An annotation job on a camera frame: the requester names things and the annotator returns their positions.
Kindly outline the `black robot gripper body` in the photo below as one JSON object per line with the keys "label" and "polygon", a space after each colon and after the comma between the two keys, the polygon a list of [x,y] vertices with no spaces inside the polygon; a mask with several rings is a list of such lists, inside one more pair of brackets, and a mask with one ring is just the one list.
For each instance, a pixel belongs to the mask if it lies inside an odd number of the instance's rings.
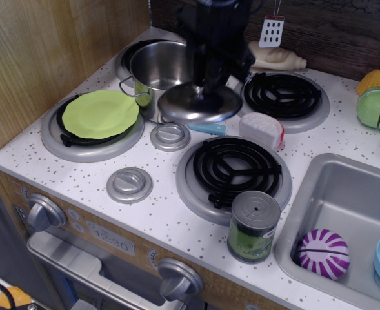
{"label": "black robot gripper body", "polygon": [[254,63],[244,39],[251,7],[251,1],[197,1],[179,7],[176,28],[186,39],[190,64],[194,54],[203,54],[231,61],[230,75],[247,77]]}

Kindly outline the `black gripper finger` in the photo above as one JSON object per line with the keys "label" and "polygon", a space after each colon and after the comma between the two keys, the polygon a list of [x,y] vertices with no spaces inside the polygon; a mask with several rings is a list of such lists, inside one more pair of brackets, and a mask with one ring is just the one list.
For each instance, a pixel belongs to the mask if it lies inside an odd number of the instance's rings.
{"label": "black gripper finger", "polygon": [[232,62],[216,57],[208,57],[204,73],[204,93],[215,92],[219,87],[225,86],[231,74]]}
{"label": "black gripper finger", "polygon": [[206,56],[203,54],[194,54],[192,58],[192,81],[194,85],[203,87],[205,83],[206,74]]}

